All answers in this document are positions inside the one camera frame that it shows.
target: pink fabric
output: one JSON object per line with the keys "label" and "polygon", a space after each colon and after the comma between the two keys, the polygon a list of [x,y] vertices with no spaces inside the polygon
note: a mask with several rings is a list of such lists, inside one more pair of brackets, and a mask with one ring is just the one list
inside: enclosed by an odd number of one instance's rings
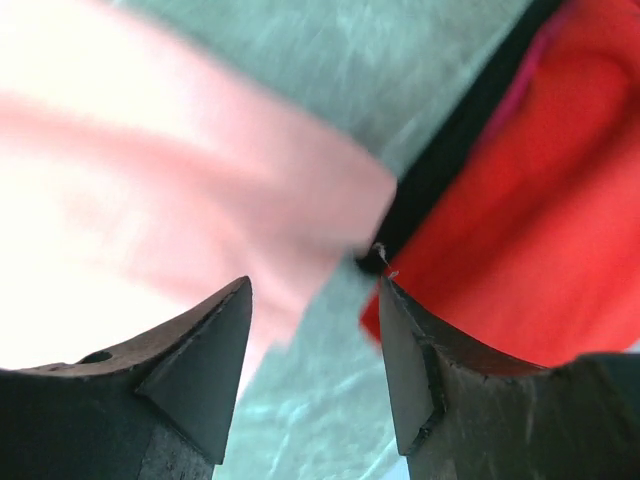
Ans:
{"label": "pink fabric", "polygon": [[6,368],[77,361],[249,275],[242,387],[395,179],[365,150],[101,2],[0,0]]}
{"label": "pink fabric", "polygon": [[527,54],[518,68],[513,82],[491,117],[491,120],[487,123],[475,148],[479,148],[485,142],[491,140],[516,112],[527,92],[529,82],[533,78],[542,56],[562,30],[573,8],[574,2],[566,2],[566,4],[560,7],[558,12],[544,24],[538,33],[536,33],[531,42],[531,46],[527,50]]}

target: red fabric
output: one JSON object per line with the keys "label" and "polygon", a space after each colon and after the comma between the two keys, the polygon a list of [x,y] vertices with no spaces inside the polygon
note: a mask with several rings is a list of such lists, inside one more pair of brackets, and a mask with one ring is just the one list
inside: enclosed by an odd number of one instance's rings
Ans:
{"label": "red fabric", "polygon": [[[425,308],[541,365],[640,337],[640,4],[576,0],[522,103],[391,265]],[[362,318],[379,338],[377,299]]]}

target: small hole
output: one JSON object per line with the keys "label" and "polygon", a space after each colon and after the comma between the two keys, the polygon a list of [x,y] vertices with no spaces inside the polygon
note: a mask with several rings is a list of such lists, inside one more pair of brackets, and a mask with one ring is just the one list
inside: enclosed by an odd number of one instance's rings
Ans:
{"label": "small hole", "polygon": [[90,355],[87,355],[82,360],[80,360],[78,363],[80,363],[80,364],[83,364],[83,363],[100,363],[100,362],[104,362],[106,360],[109,360],[111,357],[113,357],[113,355],[111,355],[109,352],[107,352],[105,350],[101,350],[99,352],[95,352],[95,353],[92,353]]}

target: cloth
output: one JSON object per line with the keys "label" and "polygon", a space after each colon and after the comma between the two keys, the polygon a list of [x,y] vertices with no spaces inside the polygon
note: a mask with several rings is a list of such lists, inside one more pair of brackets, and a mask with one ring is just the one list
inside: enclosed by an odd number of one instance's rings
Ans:
{"label": "cloth", "polygon": [[[396,196],[375,236],[374,244],[384,245],[387,261],[404,248],[464,170],[480,136],[491,132],[487,123],[492,117],[499,122],[502,115],[496,109],[502,108],[505,92],[519,83],[526,85],[516,78],[520,70],[519,75],[526,79],[523,59],[532,57],[532,42],[547,42],[541,29],[548,29],[547,21],[566,3],[531,2],[433,138],[426,135],[429,143],[398,182]],[[376,249],[356,259],[356,264],[369,275],[380,275],[386,268]]]}
{"label": "cloth", "polygon": [[5,368],[77,361],[248,275],[243,388],[394,193],[339,132],[103,2],[0,0],[0,65]]}
{"label": "cloth", "polygon": [[[640,337],[640,5],[572,3],[518,108],[389,269],[434,314],[544,366]],[[377,308],[362,323],[379,338]]]}

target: black metal jaw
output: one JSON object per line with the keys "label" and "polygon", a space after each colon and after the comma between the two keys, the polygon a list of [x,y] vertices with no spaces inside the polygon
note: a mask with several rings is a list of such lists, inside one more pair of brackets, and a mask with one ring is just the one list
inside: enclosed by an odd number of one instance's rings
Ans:
{"label": "black metal jaw", "polygon": [[224,458],[251,307],[251,284],[239,279],[78,364],[0,370],[0,478],[210,480]]}
{"label": "black metal jaw", "polygon": [[387,279],[380,324],[412,480],[640,478],[640,355],[543,369],[476,341]]}

